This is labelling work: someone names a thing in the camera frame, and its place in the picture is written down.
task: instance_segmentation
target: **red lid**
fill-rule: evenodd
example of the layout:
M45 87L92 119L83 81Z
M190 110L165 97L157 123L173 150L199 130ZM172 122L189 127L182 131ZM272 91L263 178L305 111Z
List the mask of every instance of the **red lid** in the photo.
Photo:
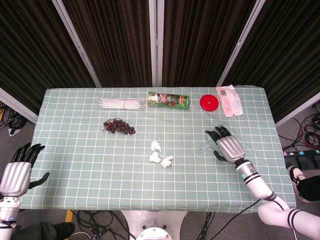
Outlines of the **red lid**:
M208 112L212 112L214 110L216 110L219 106L219 102L218 99L210 94L206 94L204 96L201 97L200 99L200 106L208 111Z

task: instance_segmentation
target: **bunch of grapes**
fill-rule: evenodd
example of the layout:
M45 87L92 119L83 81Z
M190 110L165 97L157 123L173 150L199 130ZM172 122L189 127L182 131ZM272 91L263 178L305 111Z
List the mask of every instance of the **bunch of grapes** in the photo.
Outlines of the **bunch of grapes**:
M128 123L121 119L109 119L103 123L104 131L111 133L120 132L124 134L135 134L136 130L134 127L129 126Z

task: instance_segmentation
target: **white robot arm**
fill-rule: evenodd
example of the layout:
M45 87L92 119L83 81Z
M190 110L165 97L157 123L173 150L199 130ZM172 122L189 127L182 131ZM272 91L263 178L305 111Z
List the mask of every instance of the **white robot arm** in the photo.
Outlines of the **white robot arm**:
M269 201L258 208L259 218L268 225L291 228L314 240L320 240L320 217L290 209L265 183L253 164L245 159L246 153L235 136L225 127L216 127L216 131L205 131L220 148L223 156L214 151L220 161L235 164L235 170L243 178L244 183L258 199Z
M0 184L0 193L3 195L3 199L0 200L0 236L2 240L9 240L13 229L17 227L19 197L23 196L28 189L43 184L50 174L47 172L40 180L30 182L34 163L40 151L45 148L41 144L35 144L32 147L30 145L28 143L15 152L2 176Z

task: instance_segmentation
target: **green can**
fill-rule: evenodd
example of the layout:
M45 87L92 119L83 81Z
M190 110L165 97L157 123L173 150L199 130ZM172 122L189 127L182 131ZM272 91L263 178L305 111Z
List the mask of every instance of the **green can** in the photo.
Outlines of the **green can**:
M187 109L189 106L189 96L148 92L148 106L168 106L178 109Z

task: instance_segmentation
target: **table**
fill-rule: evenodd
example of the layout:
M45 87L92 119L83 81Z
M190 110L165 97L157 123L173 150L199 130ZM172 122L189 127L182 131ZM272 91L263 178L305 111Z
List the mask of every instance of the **table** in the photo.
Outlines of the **table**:
M50 172L41 186L22 197L24 209L160 210L238 213L256 199L234 165L218 161L205 130L223 124L237 137L257 171L287 204L296 206L280 140L263 88L238 86L243 115L226 118L221 106L200 107L213 87L60 88L48 89L32 144L46 145L31 180ZM97 99L146 99L147 92L189 95L188 109L145 106L142 111L100 109ZM103 122L121 118L136 134L104 132ZM160 157L173 155L163 169L149 161L151 142L159 140ZM259 205L246 211L257 211Z

